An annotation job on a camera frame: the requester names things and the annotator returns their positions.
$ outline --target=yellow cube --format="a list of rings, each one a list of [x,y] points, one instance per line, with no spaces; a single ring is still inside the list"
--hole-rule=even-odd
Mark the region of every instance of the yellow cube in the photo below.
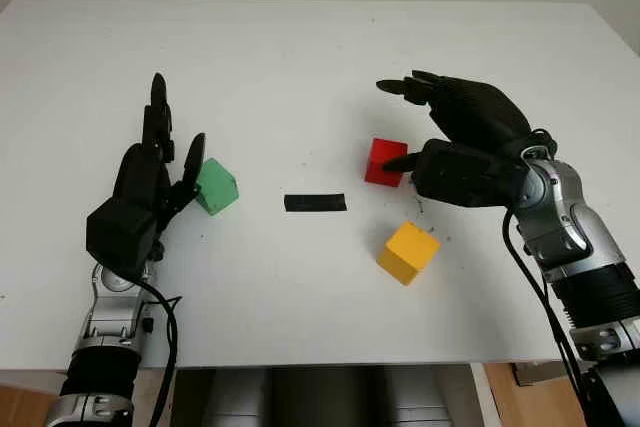
[[[405,222],[384,244],[378,264],[404,285],[409,285],[436,255],[440,242],[411,222]]]

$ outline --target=floor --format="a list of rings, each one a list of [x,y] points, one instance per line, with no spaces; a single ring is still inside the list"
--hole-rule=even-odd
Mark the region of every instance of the floor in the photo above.
[[[511,364],[485,364],[485,371],[503,427],[585,427],[566,378],[518,387]]]
[[[485,370],[503,427],[584,427],[578,402],[566,379],[518,387],[510,364],[486,364]],[[146,425],[161,372],[148,371],[137,381],[134,425]],[[0,386],[0,427],[41,427],[55,396]],[[161,425],[169,426],[171,408]]]

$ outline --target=red cube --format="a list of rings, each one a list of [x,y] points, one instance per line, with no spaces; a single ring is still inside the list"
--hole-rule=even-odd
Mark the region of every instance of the red cube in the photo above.
[[[385,162],[407,155],[408,146],[403,142],[393,140],[373,139],[369,161],[367,163],[367,173],[364,180],[374,184],[397,187],[402,179],[402,172],[384,172],[382,166]]]

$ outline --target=robotic arm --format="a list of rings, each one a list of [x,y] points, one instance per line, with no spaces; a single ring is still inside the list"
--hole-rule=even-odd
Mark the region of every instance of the robotic arm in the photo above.
[[[450,142],[428,140],[420,153],[385,170],[412,172],[418,194],[464,207],[504,206],[510,253],[545,307],[569,358],[569,378],[589,426],[640,426],[640,291],[602,219],[584,201],[577,172],[554,156],[557,144],[532,130],[492,85],[413,71],[378,87],[431,107]],[[581,375],[545,294],[509,240],[512,215],[545,282],[562,301],[580,357],[598,364]]]
[[[133,421],[133,381],[146,333],[153,330],[149,303],[168,316],[169,360],[151,419],[155,426],[167,399],[177,352],[172,306],[150,285],[162,260],[160,235],[198,194],[205,135],[189,149],[181,180],[171,184],[166,164],[174,159],[171,110],[160,74],[153,78],[144,110],[142,142],[124,155],[113,195],[87,218],[87,251],[98,262],[92,275],[94,303],[76,343],[67,380],[45,425],[119,426]],[[154,297],[149,302],[148,296]]]

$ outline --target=black bar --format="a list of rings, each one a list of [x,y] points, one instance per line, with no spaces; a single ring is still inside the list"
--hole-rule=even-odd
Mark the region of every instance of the black bar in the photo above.
[[[284,196],[287,212],[339,212],[347,210],[344,194]]]

